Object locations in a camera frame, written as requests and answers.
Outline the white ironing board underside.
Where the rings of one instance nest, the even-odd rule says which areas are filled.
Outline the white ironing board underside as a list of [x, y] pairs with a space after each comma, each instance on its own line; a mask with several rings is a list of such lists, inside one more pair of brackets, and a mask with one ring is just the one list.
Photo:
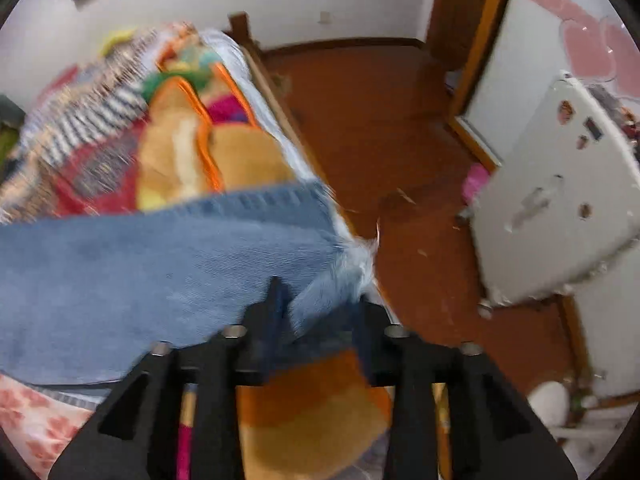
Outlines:
[[503, 163], [458, 217], [471, 229], [482, 318], [574, 288], [639, 237], [639, 165], [623, 130], [569, 73], [550, 84]]

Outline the patchwork patterned bed cover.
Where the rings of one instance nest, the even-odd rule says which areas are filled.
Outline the patchwork patterned bed cover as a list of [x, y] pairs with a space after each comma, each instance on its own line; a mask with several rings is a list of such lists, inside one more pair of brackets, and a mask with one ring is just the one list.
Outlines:
[[136, 204], [148, 119], [143, 83], [163, 50], [198, 42], [220, 57], [188, 23], [116, 32], [94, 61], [52, 81], [10, 151], [15, 167], [1, 185], [2, 223], [143, 211]]

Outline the wooden door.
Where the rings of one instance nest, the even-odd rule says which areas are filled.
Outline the wooden door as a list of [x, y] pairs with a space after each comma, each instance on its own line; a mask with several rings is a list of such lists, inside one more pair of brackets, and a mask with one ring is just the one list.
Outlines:
[[460, 70], [466, 63], [485, 1], [434, 0], [425, 44], [446, 70]]

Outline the blue denim jeans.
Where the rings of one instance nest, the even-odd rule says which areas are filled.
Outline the blue denim jeans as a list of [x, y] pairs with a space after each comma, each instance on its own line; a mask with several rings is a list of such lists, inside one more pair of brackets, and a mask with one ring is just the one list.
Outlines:
[[35, 385], [112, 382], [155, 341], [239, 322], [269, 282], [288, 289], [281, 364], [341, 348], [346, 306], [373, 278], [317, 181], [136, 214], [1, 229], [1, 368]]

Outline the colourful orange fleece blanket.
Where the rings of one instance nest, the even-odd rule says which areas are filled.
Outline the colourful orange fleece blanket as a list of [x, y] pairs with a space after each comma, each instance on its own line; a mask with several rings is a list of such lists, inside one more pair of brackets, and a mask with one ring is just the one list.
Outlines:
[[213, 49], [168, 47], [156, 65], [143, 83], [148, 119], [138, 148], [138, 209], [296, 180]]

